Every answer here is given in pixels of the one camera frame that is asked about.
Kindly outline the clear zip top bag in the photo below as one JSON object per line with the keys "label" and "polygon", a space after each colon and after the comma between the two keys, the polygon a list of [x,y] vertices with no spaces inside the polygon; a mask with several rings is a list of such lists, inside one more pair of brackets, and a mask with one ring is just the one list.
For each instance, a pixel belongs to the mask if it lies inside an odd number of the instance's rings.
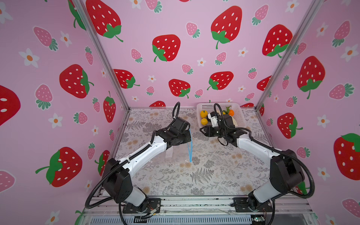
{"label": "clear zip top bag", "polygon": [[185,132],[185,143],[172,146],[165,151],[165,161],[193,163],[193,140],[191,129]]}

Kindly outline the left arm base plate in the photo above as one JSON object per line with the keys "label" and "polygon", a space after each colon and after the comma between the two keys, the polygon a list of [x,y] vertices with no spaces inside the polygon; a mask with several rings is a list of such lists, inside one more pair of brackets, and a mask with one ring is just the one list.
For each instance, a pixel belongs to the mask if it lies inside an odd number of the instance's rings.
{"label": "left arm base plate", "polygon": [[131,203],[123,205],[122,213],[136,214],[136,213],[159,213],[161,208],[161,198],[146,198],[139,206]]}

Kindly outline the right aluminium frame post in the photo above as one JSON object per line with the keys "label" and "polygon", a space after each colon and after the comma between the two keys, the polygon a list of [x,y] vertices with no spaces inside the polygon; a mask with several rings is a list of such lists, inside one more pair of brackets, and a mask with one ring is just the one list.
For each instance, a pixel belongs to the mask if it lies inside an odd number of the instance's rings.
{"label": "right aluminium frame post", "polygon": [[259,99],[255,110],[256,112],[260,111],[261,106],[265,102],[266,98],[268,97],[270,91],[272,90],[273,86],[276,84],[276,81],[280,77],[281,73],[283,72],[284,68],[287,66],[288,60],[292,57],[297,44],[301,41],[303,36],[306,34],[307,29],[311,25],[312,21],[314,20],[315,16],[317,15],[319,9],[321,8],[323,1],[321,0],[313,0],[306,11],[303,19],[301,20],[293,38],[289,44],[289,47],[286,49],[285,54],[282,56],[282,59],[279,61],[277,67],[275,68],[272,77],[266,86],[265,91],[263,92],[261,98]]}

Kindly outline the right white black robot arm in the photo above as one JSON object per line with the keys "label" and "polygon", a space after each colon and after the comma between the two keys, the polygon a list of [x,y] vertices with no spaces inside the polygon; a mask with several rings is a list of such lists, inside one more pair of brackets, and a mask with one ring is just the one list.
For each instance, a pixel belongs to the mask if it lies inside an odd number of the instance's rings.
{"label": "right white black robot arm", "polygon": [[258,211],[264,203],[286,194],[304,199],[314,195],[314,178],[294,151],[281,151],[256,140],[250,129],[234,126],[227,114],[211,112],[206,119],[211,124],[200,129],[205,136],[223,138],[228,144],[250,152],[270,167],[269,179],[248,195],[247,204],[252,211]]}

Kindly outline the white daikon toy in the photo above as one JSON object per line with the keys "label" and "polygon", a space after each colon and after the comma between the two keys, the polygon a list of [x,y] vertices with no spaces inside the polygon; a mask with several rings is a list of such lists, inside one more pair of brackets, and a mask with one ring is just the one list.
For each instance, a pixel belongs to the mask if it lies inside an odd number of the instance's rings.
{"label": "white daikon toy", "polygon": [[234,126],[235,126],[236,128],[239,127],[236,119],[235,119],[233,116],[231,116],[231,118],[232,118],[232,122],[233,122]]}

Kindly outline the left aluminium frame post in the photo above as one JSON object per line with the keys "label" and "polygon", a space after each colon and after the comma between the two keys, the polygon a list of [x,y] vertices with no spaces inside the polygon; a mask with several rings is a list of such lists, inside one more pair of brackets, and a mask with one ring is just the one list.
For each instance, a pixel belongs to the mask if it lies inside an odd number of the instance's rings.
{"label": "left aluminium frame post", "polygon": [[78,14],[84,24],[84,26],[86,27],[87,29],[87,32],[94,44],[94,47],[97,51],[97,54],[99,55],[99,58],[104,66],[104,69],[106,70],[108,76],[109,76],[109,79],[117,93],[117,96],[118,98],[120,99],[121,103],[123,104],[123,107],[124,107],[124,110],[126,112],[129,112],[130,111],[130,107],[126,101],[126,98],[125,96],[123,95],[123,92],[122,92],[122,89],[120,87],[120,85],[118,84],[118,80],[116,78],[116,75],[111,67],[111,64],[110,64],[110,61],[100,43],[100,40],[98,38],[98,34],[96,33],[94,27],[93,27],[93,24],[91,22],[91,19],[89,17],[89,14],[86,10],[86,7],[85,7],[85,3],[84,1],[78,1],[78,0],[75,0],[73,1],[76,8],[77,8],[77,11],[78,11]]}

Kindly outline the yellow orange toy fruit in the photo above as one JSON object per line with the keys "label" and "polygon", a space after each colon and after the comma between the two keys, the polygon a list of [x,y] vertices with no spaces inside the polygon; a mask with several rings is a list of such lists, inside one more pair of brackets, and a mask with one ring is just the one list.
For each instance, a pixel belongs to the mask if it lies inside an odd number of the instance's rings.
{"label": "yellow orange toy fruit", "polygon": [[207,116],[208,116],[208,112],[207,112],[206,110],[202,110],[202,111],[200,112],[200,117],[201,117],[202,119],[206,118]]}

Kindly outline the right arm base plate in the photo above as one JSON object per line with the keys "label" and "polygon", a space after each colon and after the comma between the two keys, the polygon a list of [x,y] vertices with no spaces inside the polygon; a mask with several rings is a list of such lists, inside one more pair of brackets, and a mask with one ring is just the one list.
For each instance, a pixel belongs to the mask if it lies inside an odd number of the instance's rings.
{"label": "right arm base plate", "polygon": [[235,197],[230,204],[236,212],[272,212],[270,201],[259,203],[256,199],[248,197]]}

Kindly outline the green leaf toy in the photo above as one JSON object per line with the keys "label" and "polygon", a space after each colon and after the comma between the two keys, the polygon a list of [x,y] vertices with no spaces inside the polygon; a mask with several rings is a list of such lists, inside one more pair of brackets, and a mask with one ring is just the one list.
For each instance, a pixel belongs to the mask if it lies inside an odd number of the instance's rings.
{"label": "green leaf toy", "polygon": [[228,107],[226,108],[226,110],[223,111],[223,113],[224,113],[224,114],[229,114],[229,113],[230,113],[230,107],[228,106]]}

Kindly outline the white plastic basket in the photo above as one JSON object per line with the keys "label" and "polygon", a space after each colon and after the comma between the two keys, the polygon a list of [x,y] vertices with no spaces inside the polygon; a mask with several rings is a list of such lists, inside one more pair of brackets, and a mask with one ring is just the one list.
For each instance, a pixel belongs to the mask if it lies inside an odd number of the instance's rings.
{"label": "white plastic basket", "polygon": [[[207,111],[208,113],[213,112],[214,111],[214,104],[215,103],[199,103],[196,106],[196,112],[197,112],[197,121],[198,121],[198,125],[199,128],[204,127],[204,125],[201,123],[202,117],[200,115],[201,111]],[[229,103],[229,102],[221,102],[219,103],[220,107],[223,110],[226,110],[227,107],[229,109],[232,109],[234,111],[234,120],[236,121],[236,127],[246,127],[246,120],[244,117],[244,114],[242,112],[242,109],[240,108],[240,106],[237,103]]]}

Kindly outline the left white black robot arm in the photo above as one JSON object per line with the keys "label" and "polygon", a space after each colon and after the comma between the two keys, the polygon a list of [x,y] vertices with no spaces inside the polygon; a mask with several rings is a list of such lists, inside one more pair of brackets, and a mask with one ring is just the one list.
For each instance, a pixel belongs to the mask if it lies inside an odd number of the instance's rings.
{"label": "left white black robot arm", "polygon": [[[173,146],[191,142],[190,123],[178,117],[165,128],[154,130],[151,140],[132,154],[120,160],[111,158],[105,165],[100,182],[94,187],[85,201],[85,208],[92,209],[107,201],[118,204],[130,203],[137,211],[144,212],[149,204],[148,196],[138,187],[134,187],[132,178],[149,161]],[[104,188],[108,198],[91,203],[99,188]]]}

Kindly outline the aluminium frame post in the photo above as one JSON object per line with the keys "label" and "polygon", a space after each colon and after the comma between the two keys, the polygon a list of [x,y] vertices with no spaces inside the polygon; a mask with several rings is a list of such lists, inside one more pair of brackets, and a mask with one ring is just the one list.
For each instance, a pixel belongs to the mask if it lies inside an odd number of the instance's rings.
{"label": "aluminium frame post", "polygon": [[91,22],[91,19],[89,17],[89,14],[86,10],[86,7],[85,7],[85,3],[84,1],[78,1],[78,0],[75,0],[73,1],[76,8],[77,8],[77,11],[78,11],[78,14],[84,24],[84,26],[86,27],[87,29],[87,32],[94,44],[94,47],[97,51],[97,54],[99,55],[99,58],[104,66],[104,69],[106,70],[108,76],[109,76],[109,79],[117,93],[117,96],[118,98],[120,99],[121,103],[123,104],[123,107],[124,107],[124,110],[126,112],[129,112],[130,111],[130,107],[126,101],[126,98],[125,96],[123,95],[123,92],[122,92],[122,89],[120,87],[120,85],[118,84],[118,80],[116,78],[116,75],[111,67],[111,64],[110,64],[110,61],[100,43],[100,40],[98,38],[98,34],[96,33],[94,27],[93,27],[93,24]]}
{"label": "aluminium frame post", "polygon": [[283,72],[284,68],[287,66],[288,60],[292,57],[297,44],[301,41],[303,36],[306,34],[307,29],[311,25],[312,21],[314,20],[315,16],[317,15],[319,9],[321,8],[323,1],[321,0],[313,0],[306,11],[303,19],[301,20],[293,38],[289,44],[289,47],[286,49],[285,54],[282,56],[282,59],[279,61],[277,67],[275,68],[272,77],[266,86],[265,91],[263,92],[261,98],[259,99],[255,110],[256,112],[260,111],[261,106],[265,102],[266,98],[268,97],[270,91],[272,90],[273,86],[276,84],[276,81],[280,77],[281,73]]}

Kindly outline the yellow lemon toy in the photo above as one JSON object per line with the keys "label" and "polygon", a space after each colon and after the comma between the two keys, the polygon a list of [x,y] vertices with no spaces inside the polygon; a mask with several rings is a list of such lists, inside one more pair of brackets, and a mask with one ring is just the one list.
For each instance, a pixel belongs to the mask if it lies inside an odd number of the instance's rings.
{"label": "yellow lemon toy", "polygon": [[208,124],[208,120],[207,120],[206,118],[202,118],[202,119],[201,119],[201,124],[202,124],[203,126],[206,126],[206,125]]}

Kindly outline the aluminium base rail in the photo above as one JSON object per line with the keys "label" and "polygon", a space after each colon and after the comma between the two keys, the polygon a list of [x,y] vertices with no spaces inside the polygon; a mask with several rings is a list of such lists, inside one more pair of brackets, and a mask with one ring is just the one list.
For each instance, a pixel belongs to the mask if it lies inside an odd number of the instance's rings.
{"label": "aluminium base rail", "polygon": [[157,213],[143,219],[115,202],[85,210],[80,225],[318,225],[307,200],[291,195],[268,203],[258,212],[247,208],[245,196],[159,196]]}

